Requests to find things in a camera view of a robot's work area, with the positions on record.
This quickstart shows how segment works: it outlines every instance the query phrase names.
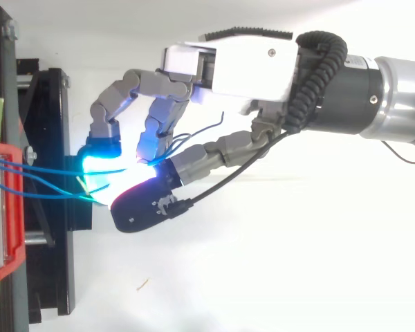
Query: small debris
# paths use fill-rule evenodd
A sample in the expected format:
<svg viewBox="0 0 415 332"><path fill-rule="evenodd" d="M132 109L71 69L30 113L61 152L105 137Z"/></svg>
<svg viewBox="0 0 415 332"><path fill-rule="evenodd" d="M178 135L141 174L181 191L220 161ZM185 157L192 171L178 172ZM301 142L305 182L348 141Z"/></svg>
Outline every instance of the small debris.
<svg viewBox="0 0 415 332"><path fill-rule="evenodd" d="M148 281L149 281L149 278L147 278L146 281L143 282L143 284L137 288L137 291L140 291L141 288L145 287L145 284L147 284Z"/></svg>

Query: blue wire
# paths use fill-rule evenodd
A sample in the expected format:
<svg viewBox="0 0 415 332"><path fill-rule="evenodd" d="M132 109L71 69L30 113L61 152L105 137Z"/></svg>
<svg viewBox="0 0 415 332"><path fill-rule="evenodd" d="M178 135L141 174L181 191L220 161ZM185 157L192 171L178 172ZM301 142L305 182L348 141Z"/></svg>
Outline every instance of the blue wire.
<svg viewBox="0 0 415 332"><path fill-rule="evenodd" d="M203 133L204 131L206 131L206 130L208 130L208 129L211 129L211 128L214 128L214 127L217 127L217 126L221 125L221 124L223 123L223 120L224 120L224 112L222 112L222 113L221 113L221 120L220 120L220 122L218 122L218 123L211 124L210 126L207 126L206 128L203 128L203 129L201 129L201 130L196 131L195 133L181 133L180 135L175 136L175 137L174 137L174 141L173 141L173 142L171 143L171 145L170 145L170 146L166 149L165 153L164 153L162 156L160 156L160 157L158 157L158 158L155 158L155 159L153 159L153 160L149 161L149 162L147 163L147 165L148 165L148 166L155 166L155 165L157 165L157 164L161 163L161 162L162 162L162 161L164 161L167 157L170 157L172 154L174 154L174 153L175 153L175 151L177 151L178 149L180 149L180 148L181 148L181 146L182 146L183 144L185 144L188 140L190 140L192 137L194 137L195 135L198 135L199 133Z"/></svg>
<svg viewBox="0 0 415 332"><path fill-rule="evenodd" d="M120 173L125 171L126 169L116 169L112 171L103 171L103 172L72 172L72 171L63 171L60 169L50 169L50 168L43 168L43 167L35 167L29 166L19 163L13 163L12 161L2 160L0 159L0 163L5 165L11 165L15 167L21 167L23 169L29 169L31 171L42 172L42 173L52 173L52 174L61 174L61 175L72 175L72 176L83 176L83 175L105 175L105 174L113 174L113 173Z"/></svg>
<svg viewBox="0 0 415 332"><path fill-rule="evenodd" d="M109 185L93 190L90 193L98 192L100 190L108 188ZM82 194L71 194L71 195L42 195L42 194L31 194L30 192L19 192L18 190L13 190L5 185L0 184L0 189L10 192L11 194L27 197L30 199L79 199Z"/></svg>
<svg viewBox="0 0 415 332"><path fill-rule="evenodd" d="M59 192L60 194L74 195L70 192L67 192L66 190L63 190L62 188L57 187L56 185L53 185L52 183L44 180L43 178L41 178L37 175L33 175L33 174L30 174L30 173L25 173L25 172L20 172L20 171L17 171L15 169L12 169L12 168L9 168L9 167L4 167L4 166L0 166L0 169L2 171L7 171L7 172L17 174L17 175L22 175L22 176L25 176L27 178L31 178L33 180L39 181L40 183L43 183L45 186L55 190L56 192ZM93 202L95 201L95 199L90 199L89 197L83 197L85 195L87 195L86 192L81 193L81 197L79 197L78 199L81 199L83 201L93 201Z"/></svg>

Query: black cable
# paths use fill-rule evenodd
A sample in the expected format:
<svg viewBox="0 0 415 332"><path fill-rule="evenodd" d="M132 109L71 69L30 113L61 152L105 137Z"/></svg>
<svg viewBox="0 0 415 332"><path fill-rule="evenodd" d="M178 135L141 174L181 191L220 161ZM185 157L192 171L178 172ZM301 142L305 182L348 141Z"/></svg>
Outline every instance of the black cable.
<svg viewBox="0 0 415 332"><path fill-rule="evenodd" d="M386 145L386 147L390 150L390 151L392 151L392 153L396 156L396 157L398 157L398 158L400 158L402 161L404 161L405 163L408 163L408 164L411 164L411 165L415 165L415 161L410 161L410 160L407 160L407 159L404 159L402 156L400 156L399 154L398 154L398 152L397 151L395 151L389 144L387 144L384 140L382 140L381 141L381 143L382 144L384 144L384 145Z"/></svg>
<svg viewBox="0 0 415 332"><path fill-rule="evenodd" d="M288 115L283 129L290 133L299 133L307 125L318 98L337 75L347 56L346 42L333 33L303 33L298 36L296 42L301 48L318 49L320 46L326 46L327 50L317 68L311 71L309 77L296 90L294 98L289 100Z"/></svg>
<svg viewBox="0 0 415 332"><path fill-rule="evenodd" d="M257 161L261 156L263 156L271 147L273 147L275 144L277 144L280 140L283 140L284 138L288 137L290 133L287 131L276 137L274 140L263 146L260 150L257 151L256 154L254 154L248 161L246 161L242 166L240 166L239 169L237 169L235 172L231 173L231 175L224 178L222 181L218 182L216 185L212 186L205 192L202 192L198 196L195 196L193 199L191 199L192 204L198 203L202 199L206 198L207 196L213 194L218 189L222 188L223 186L227 185L230 181L232 181L234 178L238 177L241 173L243 173L246 169L249 168L255 161Z"/></svg>

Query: coiled cable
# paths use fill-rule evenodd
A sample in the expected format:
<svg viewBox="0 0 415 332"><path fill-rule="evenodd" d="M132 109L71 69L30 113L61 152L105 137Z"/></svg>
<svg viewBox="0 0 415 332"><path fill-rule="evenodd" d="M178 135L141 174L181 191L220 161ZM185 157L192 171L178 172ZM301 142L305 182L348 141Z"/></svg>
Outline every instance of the coiled cable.
<svg viewBox="0 0 415 332"><path fill-rule="evenodd" d="M347 56L346 42L333 33L311 31L298 36L296 42L302 48L317 49L323 45L327 50L317 68L299 86L295 97L289 102L283 129L290 134L299 133L307 125L318 98L340 70Z"/></svg>

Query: wire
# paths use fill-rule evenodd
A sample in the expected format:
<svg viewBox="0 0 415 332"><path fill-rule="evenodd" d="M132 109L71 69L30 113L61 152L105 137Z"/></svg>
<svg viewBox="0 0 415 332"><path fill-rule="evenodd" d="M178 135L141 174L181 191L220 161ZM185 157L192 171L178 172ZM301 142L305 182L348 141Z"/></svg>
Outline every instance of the wire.
<svg viewBox="0 0 415 332"><path fill-rule="evenodd" d="M9 168L9 167L4 167L4 166L0 166L0 170L6 171L6 172L10 172L10 173L13 173L13 174L17 174L17 175L21 175L21 176L25 176L27 178L31 178L33 180L39 181L40 183L44 184L45 186L47 186L47 187L55 190L56 192L59 192L60 194L63 194L63 195L74 195L71 192L67 192L66 190L63 190L62 188L59 188L56 185L53 185L52 183L44 180L43 178L41 178L41 177L39 177L37 175L30 174L30 173L25 173L25 172L20 172L20 171L17 171L16 169L12 169L12 168ZM78 199L81 199L82 201L92 201L92 202L95 202L95 199L91 199L89 197L84 197L85 195L87 195L86 192L82 193L81 197L78 197Z"/></svg>
<svg viewBox="0 0 415 332"><path fill-rule="evenodd" d="M105 175L105 174L113 174L113 173L120 173L125 171L126 169L115 169L112 171L103 171L103 172L72 172L72 171L64 171L61 169L51 169L51 168L43 168L43 167L35 167L25 164L13 163L12 161L2 160L0 159L0 163L15 167L21 167L23 169L29 169L35 172L41 173L51 173L51 174L60 174L60 175L71 175L71 176L83 176L83 175Z"/></svg>
<svg viewBox="0 0 415 332"><path fill-rule="evenodd" d="M238 175L240 175L246 169L248 169L249 166L251 166L253 163L255 163L255 161L257 161L261 156L263 156L271 147L273 147L279 141L285 139L289 135L291 135L291 134L289 134L287 131L285 131L284 133L282 133L281 135L276 137L273 141L271 141L268 144L266 144L265 146L263 146L260 150L257 151L256 154L254 154L252 157L250 157L250 159L248 161L246 161L242 166L240 166L239 169L237 169L235 172L231 173L231 175L227 176L222 181L218 182L216 185L212 186L211 188L209 188L205 192L202 192L198 196L195 196L193 199L191 199L192 204L198 203L202 199L204 199L207 196L209 196L209 195L213 194L214 192L216 192L218 189L220 189L220 188L224 187L225 185L227 185L230 181L232 181L233 179L238 177Z"/></svg>
<svg viewBox="0 0 415 332"><path fill-rule="evenodd" d="M382 144L384 144L384 145L386 145L386 147L390 150L390 151L392 151L392 153L396 156L396 157L398 157L398 158L400 158L402 161L404 161L405 163L408 163L408 164L412 164L412 165L415 165L415 161L410 161L410 160L407 160L407 159L404 159L402 156L400 156L399 154L398 154L398 152L396 152L389 144L387 144L384 140L382 140L381 141L381 143Z"/></svg>
<svg viewBox="0 0 415 332"><path fill-rule="evenodd" d="M221 113L221 119L220 122L215 123L215 124L211 124L210 126L207 126L203 129L200 129L198 131L196 131L195 133L181 133L177 136L174 137L174 140L172 141L171 145L166 149L166 151L163 153L162 156L155 158L151 161L149 161L147 164L148 166L155 166L159 163L161 163L162 161L164 161L166 158L170 157L172 154L175 153L175 151L177 151L178 149L180 149L182 147L183 144L185 144L188 140L190 140L192 137L194 137L195 135L198 135L200 133L203 133L204 131L214 128L214 127L218 127L219 125L221 125L223 123L224 120L224 112Z"/></svg>
<svg viewBox="0 0 415 332"><path fill-rule="evenodd" d="M93 190L91 193L99 192L100 190L108 188L109 185L105 185L101 188ZM27 197L30 199L79 199L83 196L83 193L80 194L68 194L68 195L43 195L43 194L32 194L30 192L20 192L18 190L13 190L5 185L0 184L0 189L10 192L11 194Z"/></svg>

